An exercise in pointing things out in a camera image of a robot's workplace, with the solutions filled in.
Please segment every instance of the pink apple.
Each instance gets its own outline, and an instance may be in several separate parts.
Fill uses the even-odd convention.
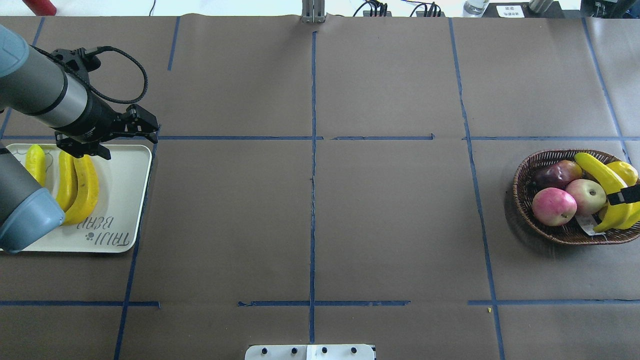
[[[587,179],[578,179],[564,189],[578,205],[578,215],[591,215],[598,212],[607,203],[607,194],[600,184]]]
[[[548,226],[560,226],[573,218],[578,210],[575,199],[566,191],[558,188],[540,190],[533,197],[531,205],[533,215]]]

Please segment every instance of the wicker basket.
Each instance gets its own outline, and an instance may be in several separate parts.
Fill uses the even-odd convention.
[[[531,154],[520,164],[513,177],[513,199],[524,222],[544,238],[565,245],[611,245],[628,243],[636,239],[640,236],[640,224],[635,224],[627,230],[611,229],[607,230],[604,235],[590,236],[580,228],[576,219],[571,219],[563,226],[546,226],[533,216],[531,204],[538,191],[531,184],[533,175],[539,169],[553,165],[558,161],[573,161],[573,157],[578,152],[591,154],[605,164],[620,160],[606,152],[591,149],[544,150]]]

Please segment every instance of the white tag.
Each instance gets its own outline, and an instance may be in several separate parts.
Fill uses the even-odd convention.
[[[496,6],[495,9],[500,17],[524,17],[520,5]]]
[[[598,225],[598,222],[596,221],[596,219],[593,217],[593,215],[576,215],[575,216],[576,221],[578,221],[578,224],[580,225],[580,227],[582,228],[582,230],[584,230],[585,233],[587,233],[588,235],[594,236],[594,235],[604,235],[605,233],[596,233],[593,228]]]

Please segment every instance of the red object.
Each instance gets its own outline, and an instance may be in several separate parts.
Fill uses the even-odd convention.
[[[55,15],[58,9],[49,0],[22,0],[38,16]]]

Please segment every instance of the light blue cap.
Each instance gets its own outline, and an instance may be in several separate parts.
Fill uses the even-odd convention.
[[[0,248],[15,254],[45,236],[65,221],[56,199],[41,188],[18,205],[0,227]]]
[[[29,57],[29,46],[24,39],[0,25],[0,78],[18,70]]]

